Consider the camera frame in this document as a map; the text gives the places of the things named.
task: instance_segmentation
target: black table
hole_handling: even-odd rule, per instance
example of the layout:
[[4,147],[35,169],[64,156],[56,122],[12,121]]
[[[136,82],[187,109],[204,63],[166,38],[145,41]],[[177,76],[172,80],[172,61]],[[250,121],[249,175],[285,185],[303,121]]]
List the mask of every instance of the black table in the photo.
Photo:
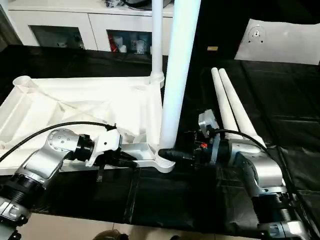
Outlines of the black table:
[[[0,101],[12,80],[31,78],[137,77],[151,72],[151,58],[134,54],[9,46],[0,53]],[[167,59],[163,59],[166,69]],[[219,108],[210,73],[225,68],[257,133],[291,178],[320,223],[320,71],[317,66],[212,61],[194,54],[180,131],[196,130],[198,114]],[[37,213],[100,221],[256,237],[257,218],[236,168],[153,168],[60,173],[39,199]],[[8,176],[0,177],[3,183]]]

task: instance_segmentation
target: shelf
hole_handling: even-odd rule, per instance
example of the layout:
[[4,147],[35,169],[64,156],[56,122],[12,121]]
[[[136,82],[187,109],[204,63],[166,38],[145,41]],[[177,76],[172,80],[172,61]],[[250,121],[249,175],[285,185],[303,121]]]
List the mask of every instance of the shelf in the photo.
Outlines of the shelf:
[[[102,0],[13,0],[9,1],[8,10],[152,16],[151,11],[127,6],[107,8]],[[170,3],[163,9],[163,17],[172,18],[173,15],[174,4]]]

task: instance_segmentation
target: cabinet door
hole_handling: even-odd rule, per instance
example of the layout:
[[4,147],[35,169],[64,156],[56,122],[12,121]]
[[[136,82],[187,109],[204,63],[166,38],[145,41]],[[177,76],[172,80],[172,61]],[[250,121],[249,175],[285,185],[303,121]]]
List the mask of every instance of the cabinet door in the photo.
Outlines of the cabinet door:
[[[127,52],[150,54],[152,46],[152,17],[115,14],[89,14],[96,45],[100,51],[111,51],[111,45],[126,46]],[[163,18],[163,55],[169,54],[172,17]]]
[[87,13],[10,10],[9,14],[24,45],[97,50]]

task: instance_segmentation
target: silver robotic arm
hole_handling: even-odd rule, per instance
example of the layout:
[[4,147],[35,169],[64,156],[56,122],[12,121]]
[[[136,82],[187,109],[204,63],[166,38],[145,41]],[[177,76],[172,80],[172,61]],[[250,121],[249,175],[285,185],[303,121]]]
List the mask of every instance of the silver robotic arm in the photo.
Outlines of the silver robotic arm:
[[[191,153],[160,149],[159,156],[181,165],[213,167],[219,161],[227,167],[242,169],[245,188],[258,218],[260,238],[308,240],[309,233],[296,212],[282,170],[267,152],[262,151],[264,147],[248,140],[252,139],[250,136],[247,139],[221,139],[220,133],[229,130],[219,129],[212,110],[200,114],[198,124],[200,131],[194,133]],[[243,136],[241,132],[229,133]]]
[[105,152],[117,151],[121,141],[117,129],[103,132],[94,141],[69,129],[50,132],[44,146],[33,152],[0,190],[0,240],[21,238],[16,227],[27,223],[31,207],[55,178],[64,160],[77,159],[92,167]]

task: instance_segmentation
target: white pvc pipe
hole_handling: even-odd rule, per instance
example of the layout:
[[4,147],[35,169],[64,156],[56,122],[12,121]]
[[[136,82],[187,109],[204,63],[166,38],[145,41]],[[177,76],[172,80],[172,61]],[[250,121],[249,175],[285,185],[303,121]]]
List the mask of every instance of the white pvc pipe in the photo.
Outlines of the white pvc pipe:
[[150,81],[151,83],[158,82],[162,86],[165,80],[162,69],[163,8],[163,0],[152,1],[152,72]]
[[[224,86],[222,84],[218,69],[216,67],[211,69],[211,74],[214,83],[214,89],[216,93],[216,98],[219,104],[219,110],[222,118],[223,128],[233,131],[238,131],[238,126],[232,113],[227,94],[225,92]],[[226,133],[225,136],[229,139],[243,139],[243,137]]]
[[240,128],[240,131],[253,137],[256,139],[259,143],[262,145],[265,145],[265,142],[263,139],[258,136],[254,126],[252,125],[250,118],[248,117],[248,114],[242,105],[236,90],[234,89],[234,86],[232,85],[226,70],[221,68],[219,70],[219,74],[222,80],[222,84],[225,90],[225,93],[228,97],[228,100],[230,102],[234,117],[236,119],[236,122],[238,123],[238,126]]
[[175,145],[201,0],[175,0],[160,133],[160,148]]

